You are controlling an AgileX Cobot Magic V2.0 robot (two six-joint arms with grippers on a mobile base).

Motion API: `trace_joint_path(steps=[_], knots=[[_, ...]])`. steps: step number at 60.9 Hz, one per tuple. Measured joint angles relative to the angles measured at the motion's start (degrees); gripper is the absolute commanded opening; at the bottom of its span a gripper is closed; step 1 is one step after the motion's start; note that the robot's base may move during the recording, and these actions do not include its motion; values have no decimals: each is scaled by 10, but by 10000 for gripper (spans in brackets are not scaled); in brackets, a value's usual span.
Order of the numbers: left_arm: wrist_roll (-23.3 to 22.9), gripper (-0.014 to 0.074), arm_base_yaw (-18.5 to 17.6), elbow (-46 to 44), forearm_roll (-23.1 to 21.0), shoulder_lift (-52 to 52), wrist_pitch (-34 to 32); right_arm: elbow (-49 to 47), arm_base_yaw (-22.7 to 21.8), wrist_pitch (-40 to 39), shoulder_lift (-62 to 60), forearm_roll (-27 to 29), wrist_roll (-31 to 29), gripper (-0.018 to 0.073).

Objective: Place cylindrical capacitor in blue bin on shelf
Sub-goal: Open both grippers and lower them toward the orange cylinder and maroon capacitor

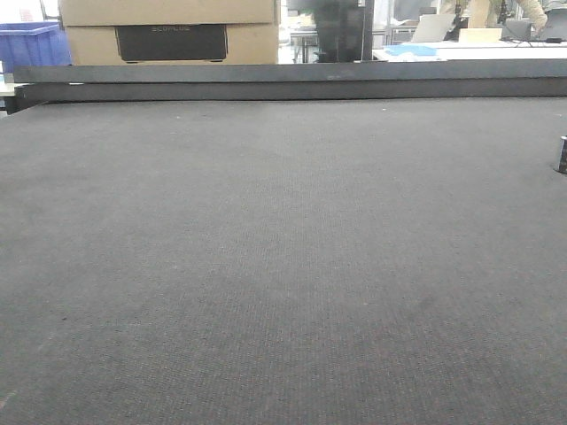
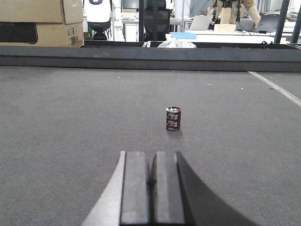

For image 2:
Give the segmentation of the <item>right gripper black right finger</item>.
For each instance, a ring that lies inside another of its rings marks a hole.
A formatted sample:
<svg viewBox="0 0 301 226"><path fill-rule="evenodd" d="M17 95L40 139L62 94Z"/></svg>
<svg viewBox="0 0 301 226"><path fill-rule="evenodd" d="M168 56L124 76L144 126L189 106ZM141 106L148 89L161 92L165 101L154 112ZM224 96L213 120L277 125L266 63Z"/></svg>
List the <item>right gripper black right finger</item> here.
<svg viewBox="0 0 301 226"><path fill-rule="evenodd" d="M215 194L180 152L157 152L151 167L154 226L254 226Z"/></svg>

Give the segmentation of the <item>right gripper silver-backed left finger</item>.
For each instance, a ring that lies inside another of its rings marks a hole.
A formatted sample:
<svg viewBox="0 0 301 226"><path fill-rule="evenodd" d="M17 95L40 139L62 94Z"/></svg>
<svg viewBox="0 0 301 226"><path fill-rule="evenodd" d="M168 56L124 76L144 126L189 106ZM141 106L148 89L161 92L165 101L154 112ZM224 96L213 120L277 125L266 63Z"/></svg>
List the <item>right gripper silver-backed left finger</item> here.
<svg viewBox="0 0 301 226"><path fill-rule="evenodd" d="M144 152L121 151L107 186L83 226L150 224L148 162Z"/></svg>

